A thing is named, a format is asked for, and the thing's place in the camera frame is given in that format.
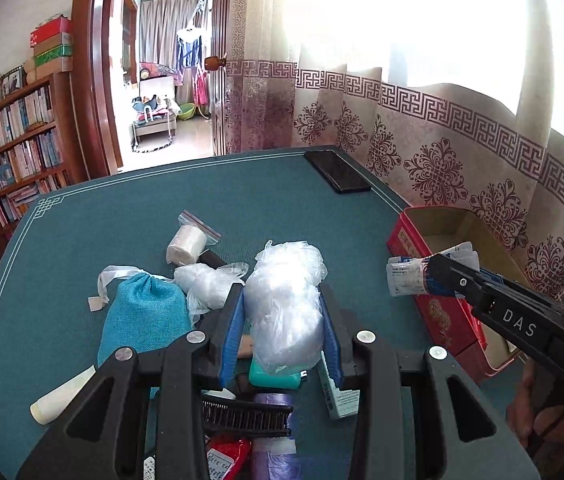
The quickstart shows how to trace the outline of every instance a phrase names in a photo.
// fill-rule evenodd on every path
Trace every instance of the teal plastic container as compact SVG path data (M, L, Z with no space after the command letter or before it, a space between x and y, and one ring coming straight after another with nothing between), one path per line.
M249 370L249 381L253 386L262 388L283 388L285 390L297 390L302 381L300 373L293 375L272 376L267 374L255 359L251 360Z

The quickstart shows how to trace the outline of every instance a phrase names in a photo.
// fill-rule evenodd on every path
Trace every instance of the purple plastic bag roll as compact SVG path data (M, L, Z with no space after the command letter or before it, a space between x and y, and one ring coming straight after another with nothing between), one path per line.
M255 402L292 406L287 394L256 394ZM288 426L292 429L291 414ZM256 438L251 453L252 480L301 480L302 469L296 457L296 441L290 438Z

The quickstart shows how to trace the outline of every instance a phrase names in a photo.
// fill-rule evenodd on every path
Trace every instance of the greek key pattern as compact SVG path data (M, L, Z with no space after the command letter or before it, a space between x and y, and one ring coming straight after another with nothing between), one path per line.
M564 165L540 146L488 117L411 88L357 75L325 70L297 69L297 64L279 61L227 61L227 75L293 77L296 89L335 90L369 99L382 108L439 124L474 140L520 173L534 179L564 206Z
M42 218L44 213L46 213L54 205L61 204L62 200L64 200L64 195L40 199L38 205L36 206L36 211L33 213L33 219Z

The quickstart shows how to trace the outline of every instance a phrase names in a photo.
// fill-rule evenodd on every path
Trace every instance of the white tube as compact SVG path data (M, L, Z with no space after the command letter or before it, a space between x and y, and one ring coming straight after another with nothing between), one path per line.
M33 418L40 424L48 424L56 420L94 373L95 366L92 366L44 397L40 397L31 405Z
M166 261L177 266L197 262L206 246L206 235L194 225L183 225L166 248Z

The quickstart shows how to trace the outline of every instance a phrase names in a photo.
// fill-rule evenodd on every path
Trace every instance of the black phone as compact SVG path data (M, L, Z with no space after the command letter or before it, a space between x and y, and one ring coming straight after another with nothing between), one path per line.
M324 177L336 193L370 191L371 185L333 150L306 152L304 158Z

